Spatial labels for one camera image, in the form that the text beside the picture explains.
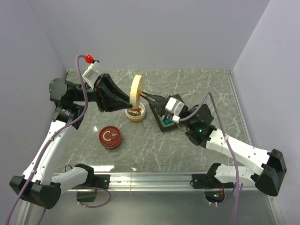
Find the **orange food piece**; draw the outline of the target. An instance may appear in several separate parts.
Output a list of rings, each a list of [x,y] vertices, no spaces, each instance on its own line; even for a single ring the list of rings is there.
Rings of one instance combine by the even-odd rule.
[[[131,108],[130,110],[137,112],[137,111],[141,111],[142,109],[140,107],[138,107],[138,108]]]

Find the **cream round lid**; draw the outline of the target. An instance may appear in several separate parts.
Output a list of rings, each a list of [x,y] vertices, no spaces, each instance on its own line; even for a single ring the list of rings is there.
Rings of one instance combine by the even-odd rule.
[[[143,77],[141,75],[135,75],[132,81],[129,103],[132,108],[137,108],[140,104],[140,92],[144,90]]]

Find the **brown food piece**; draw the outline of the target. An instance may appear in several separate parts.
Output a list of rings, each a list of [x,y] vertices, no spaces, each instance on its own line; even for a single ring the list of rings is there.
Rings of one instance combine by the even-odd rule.
[[[129,111],[128,114],[131,115],[131,116],[133,116],[133,117],[136,117],[136,116],[140,116],[141,112],[140,111],[137,111],[137,112],[131,112],[131,111]]]

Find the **metal tongs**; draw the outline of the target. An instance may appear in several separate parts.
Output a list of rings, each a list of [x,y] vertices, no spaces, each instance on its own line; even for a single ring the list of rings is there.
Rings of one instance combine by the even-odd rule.
[[[177,126],[178,126],[178,128],[179,128],[181,131],[183,131],[183,132],[187,132],[187,131],[188,131],[188,129],[187,129],[184,125],[182,125],[182,124],[180,124],[180,123],[178,123]]]

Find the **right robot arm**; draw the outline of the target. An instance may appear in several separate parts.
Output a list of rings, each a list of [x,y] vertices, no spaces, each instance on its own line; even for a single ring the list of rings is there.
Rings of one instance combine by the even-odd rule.
[[[248,183],[266,195],[278,196],[287,172],[281,151],[256,148],[227,135],[222,125],[212,125],[214,118],[205,103],[188,108],[174,96],[143,93],[143,98],[162,118],[169,118],[183,126],[192,144],[233,159],[232,167],[222,164],[210,167],[207,183],[211,187],[216,188],[222,183]]]

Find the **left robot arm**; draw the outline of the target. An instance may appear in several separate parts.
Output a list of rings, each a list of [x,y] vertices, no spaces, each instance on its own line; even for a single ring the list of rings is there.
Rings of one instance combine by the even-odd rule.
[[[50,100],[55,103],[53,119],[48,134],[30,166],[22,176],[13,176],[9,185],[24,201],[51,209],[60,196],[81,185],[94,188],[99,184],[91,166],[76,164],[71,171],[54,177],[58,160],[83,120],[85,106],[78,102],[95,102],[101,112],[129,109],[129,96],[112,80],[109,74],[97,77],[87,97],[81,84],[55,78],[49,84]]]

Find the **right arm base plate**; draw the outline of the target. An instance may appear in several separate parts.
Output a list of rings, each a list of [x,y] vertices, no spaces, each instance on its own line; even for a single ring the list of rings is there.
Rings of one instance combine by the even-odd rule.
[[[217,189],[217,188],[233,188],[234,183],[222,183],[214,176],[210,176],[206,173],[194,173],[192,174],[192,180],[190,185],[194,189]]]

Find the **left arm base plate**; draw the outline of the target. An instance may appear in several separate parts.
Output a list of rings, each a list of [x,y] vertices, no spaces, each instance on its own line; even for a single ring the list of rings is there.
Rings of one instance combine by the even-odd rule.
[[[110,183],[110,175],[96,174],[96,175],[88,175],[86,181],[83,184],[80,184],[80,186],[108,189],[109,183]]]

